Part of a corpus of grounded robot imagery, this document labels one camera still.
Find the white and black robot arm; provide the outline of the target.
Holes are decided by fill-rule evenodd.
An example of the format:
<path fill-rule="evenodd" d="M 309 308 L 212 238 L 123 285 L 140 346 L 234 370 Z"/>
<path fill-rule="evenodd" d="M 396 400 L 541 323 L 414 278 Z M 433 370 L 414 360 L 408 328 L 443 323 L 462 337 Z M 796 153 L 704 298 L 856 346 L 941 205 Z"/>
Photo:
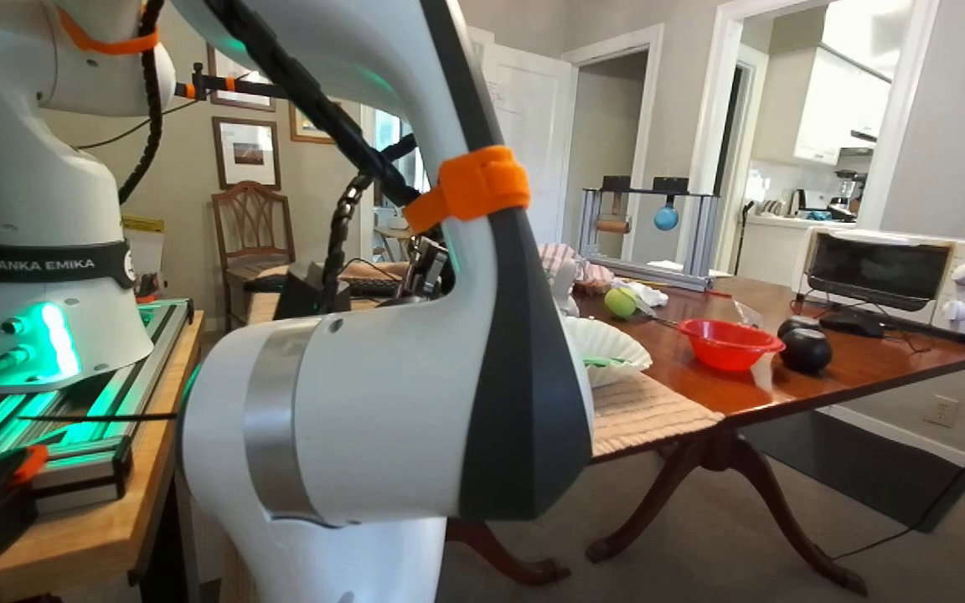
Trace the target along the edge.
<path fill-rule="evenodd" d="M 449 521 L 546 513 L 594 437 L 456 0 L 0 0 L 0 396 L 150 347 L 119 179 L 45 118 L 161 108 L 166 9 L 257 68 L 453 261 L 440 298 L 224 336 L 180 418 L 191 495 L 261 603 L 433 603 Z"/>

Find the robot base aluminium frame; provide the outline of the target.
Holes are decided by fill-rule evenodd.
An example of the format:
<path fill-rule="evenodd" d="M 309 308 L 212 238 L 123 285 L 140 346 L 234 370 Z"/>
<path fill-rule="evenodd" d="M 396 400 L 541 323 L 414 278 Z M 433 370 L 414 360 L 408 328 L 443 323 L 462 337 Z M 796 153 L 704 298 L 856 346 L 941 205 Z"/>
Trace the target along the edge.
<path fill-rule="evenodd" d="M 29 521 L 0 547 L 0 603 L 129 584 L 154 600 L 180 564 L 173 535 L 179 412 L 206 314 L 185 298 L 140 308 L 154 353 L 65 392 L 7 396 L 0 453 L 45 444 Z"/>

